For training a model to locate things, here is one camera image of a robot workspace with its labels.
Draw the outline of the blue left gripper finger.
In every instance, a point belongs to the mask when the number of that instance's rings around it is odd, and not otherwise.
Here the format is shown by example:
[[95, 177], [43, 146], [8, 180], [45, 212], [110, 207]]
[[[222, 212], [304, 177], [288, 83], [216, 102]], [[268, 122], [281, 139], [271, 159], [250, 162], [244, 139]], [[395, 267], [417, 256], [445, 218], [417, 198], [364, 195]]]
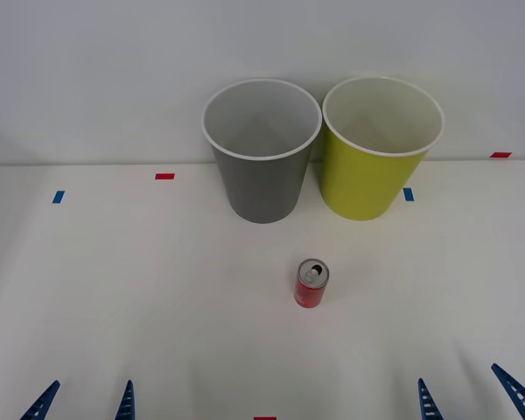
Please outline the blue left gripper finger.
[[128, 380], [122, 395], [115, 420], [134, 420], [134, 385]]
[[59, 388], [60, 382], [54, 381], [20, 417], [20, 420], [45, 420]]

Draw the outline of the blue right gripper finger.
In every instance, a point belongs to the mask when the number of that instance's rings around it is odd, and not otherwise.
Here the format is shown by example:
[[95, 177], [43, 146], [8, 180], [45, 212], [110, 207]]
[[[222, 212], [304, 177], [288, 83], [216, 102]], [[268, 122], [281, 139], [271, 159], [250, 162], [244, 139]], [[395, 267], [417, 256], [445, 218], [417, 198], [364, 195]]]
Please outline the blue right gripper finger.
[[498, 364], [494, 363], [491, 369], [507, 392], [521, 418], [525, 420], [525, 387]]
[[423, 378], [417, 382], [420, 401], [421, 418], [423, 420], [443, 420], [443, 416], [435, 404], [435, 401], [428, 390]]

